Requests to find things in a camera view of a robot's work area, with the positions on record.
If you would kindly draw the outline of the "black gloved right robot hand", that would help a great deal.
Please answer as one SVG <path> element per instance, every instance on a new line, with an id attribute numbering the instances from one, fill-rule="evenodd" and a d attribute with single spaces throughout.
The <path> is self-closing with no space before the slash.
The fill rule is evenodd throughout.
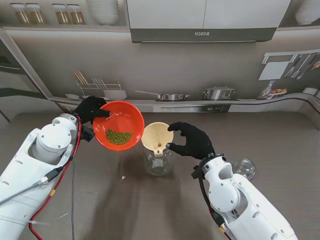
<path id="1" fill-rule="evenodd" d="M 167 149 L 180 156 L 202 160 L 211 154 L 216 154 L 208 135 L 194 125 L 186 122 L 175 122 L 170 124 L 167 130 L 169 132 L 180 131 L 180 135 L 185 137 L 185 145 L 177 145 L 173 142 L 166 144 Z"/>

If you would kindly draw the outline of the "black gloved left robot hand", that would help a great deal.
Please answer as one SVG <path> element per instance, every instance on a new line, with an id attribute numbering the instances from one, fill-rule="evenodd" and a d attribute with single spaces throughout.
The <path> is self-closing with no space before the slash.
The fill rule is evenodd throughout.
<path id="1" fill-rule="evenodd" d="M 106 103 L 106 100 L 102 97 L 89 96 L 78 105 L 72 115 L 79 117 L 82 124 L 93 123 L 95 118 L 108 118 L 110 112 L 101 109 Z"/>

